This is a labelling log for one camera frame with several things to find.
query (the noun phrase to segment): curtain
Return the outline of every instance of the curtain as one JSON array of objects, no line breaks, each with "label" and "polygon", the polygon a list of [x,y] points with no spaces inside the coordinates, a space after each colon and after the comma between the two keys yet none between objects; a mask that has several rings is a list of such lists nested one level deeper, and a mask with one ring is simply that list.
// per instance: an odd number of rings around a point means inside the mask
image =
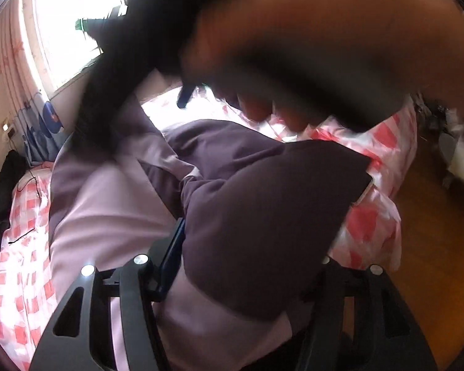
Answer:
[{"label": "curtain", "polygon": [[9,97],[13,125],[30,165],[53,162],[67,138],[41,83],[26,32],[24,0],[10,0],[0,13],[0,71]]}]

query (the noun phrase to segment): black cable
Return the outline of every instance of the black cable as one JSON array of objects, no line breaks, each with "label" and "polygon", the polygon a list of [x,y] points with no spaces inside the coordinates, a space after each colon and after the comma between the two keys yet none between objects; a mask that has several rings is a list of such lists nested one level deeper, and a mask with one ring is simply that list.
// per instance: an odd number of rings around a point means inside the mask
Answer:
[{"label": "black cable", "polygon": [[29,168],[28,169],[29,171],[29,174],[31,174],[31,178],[29,180],[26,181],[26,184],[23,185],[23,187],[21,189],[17,189],[17,192],[22,192],[24,191],[24,188],[26,188],[26,186],[29,184],[29,182],[31,180],[34,180],[35,181],[35,184],[36,184],[36,193],[38,194],[38,198],[40,199],[41,201],[41,194],[40,194],[40,190],[38,189],[38,179],[35,177],[35,175],[32,173],[31,169]]},{"label": "black cable", "polygon": [[9,241],[9,244],[14,244],[15,242],[18,242],[21,238],[27,236],[29,233],[31,233],[34,230],[36,230],[36,228],[32,228],[31,230],[29,230],[29,232],[24,233],[22,236],[16,238],[14,241]]}]

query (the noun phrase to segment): person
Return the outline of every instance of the person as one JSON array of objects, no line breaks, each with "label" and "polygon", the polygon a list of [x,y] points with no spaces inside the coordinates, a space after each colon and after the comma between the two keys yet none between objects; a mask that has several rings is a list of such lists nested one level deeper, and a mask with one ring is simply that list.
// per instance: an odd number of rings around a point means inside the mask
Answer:
[{"label": "person", "polygon": [[[183,61],[189,72],[213,69],[247,44],[279,34],[363,53],[407,91],[456,107],[464,120],[464,14],[453,0],[228,0],[201,14]],[[253,120],[272,113],[271,102],[241,98]],[[293,131],[311,120],[276,110]]]},{"label": "person", "polygon": [[[451,1],[229,0],[202,13],[185,66],[212,69],[279,33],[364,52],[408,90],[464,117],[464,18]],[[243,108],[257,121],[273,110],[251,97]],[[277,110],[293,130],[311,121]],[[174,370],[239,370],[302,330],[311,307],[300,297],[365,189],[369,160],[333,142],[281,144],[216,122],[208,139],[202,123],[164,139],[134,101],[114,126],[122,139],[115,158],[87,145],[78,156],[66,148],[55,163],[49,230],[58,296],[86,263],[121,266],[184,215],[182,266],[154,305]],[[250,151],[253,140],[259,147]],[[118,369],[127,369],[120,317],[113,322]]]}]

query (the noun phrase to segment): pink checkered bedding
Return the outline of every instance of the pink checkered bedding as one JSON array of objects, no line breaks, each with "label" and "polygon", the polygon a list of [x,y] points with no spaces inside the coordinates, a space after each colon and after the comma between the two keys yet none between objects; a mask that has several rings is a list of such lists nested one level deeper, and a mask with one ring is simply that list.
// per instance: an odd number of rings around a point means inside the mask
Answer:
[{"label": "pink checkered bedding", "polygon": [[[165,111],[163,117],[171,117],[168,110],[174,106],[177,93],[178,90],[173,90],[157,97],[148,103],[151,110],[144,106],[157,126],[169,125],[158,124],[158,117],[160,110]],[[302,135],[293,135],[277,117],[259,126],[230,106],[217,105],[214,98],[201,99],[197,107],[202,110],[211,100],[213,104],[206,115],[190,112],[190,117],[179,118],[183,112],[178,111],[178,122],[210,117],[231,120],[285,142],[333,140],[372,157],[368,173],[374,178],[374,186],[349,212],[330,256],[355,269],[388,259],[391,267],[399,266],[400,216],[391,197],[399,189],[416,152],[416,117],[411,101],[399,113],[362,135],[353,135],[335,120],[307,129]],[[19,181],[14,190],[11,226],[3,235],[0,252],[0,344],[25,371],[57,305],[48,256],[51,169],[52,164],[45,163]]]},{"label": "pink checkered bedding", "polygon": [[24,371],[57,305],[48,256],[51,168],[44,163],[18,182],[0,252],[0,344]]}]

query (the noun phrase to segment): fingers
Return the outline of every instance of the fingers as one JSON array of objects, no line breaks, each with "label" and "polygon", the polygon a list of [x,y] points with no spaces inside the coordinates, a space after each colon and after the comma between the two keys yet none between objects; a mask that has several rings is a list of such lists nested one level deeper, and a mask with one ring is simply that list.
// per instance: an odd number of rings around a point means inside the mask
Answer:
[{"label": "fingers", "polygon": [[222,100],[226,100],[226,101],[236,101],[237,100],[237,95],[236,95],[235,92],[219,89],[219,88],[216,88],[216,87],[213,88],[213,95],[217,99],[222,99]]},{"label": "fingers", "polygon": [[248,118],[261,122],[272,114],[272,103],[253,98],[240,98],[240,107]]},{"label": "fingers", "polygon": [[[228,0],[202,13],[183,64],[194,73],[213,70],[241,48],[284,37],[363,55],[406,90],[433,89],[464,115],[463,23],[443,0]],[[246,101],[244,110],[260,121],[272,107]],[[279,110],[293,130],[313,122]]]},{"label": "fingers", "polygon": [[277,113],[280,117],[282,117],[287,128],[291,131],[302,132],[308,126],[308,120],[306,117],[288,107],[278,107]]}]

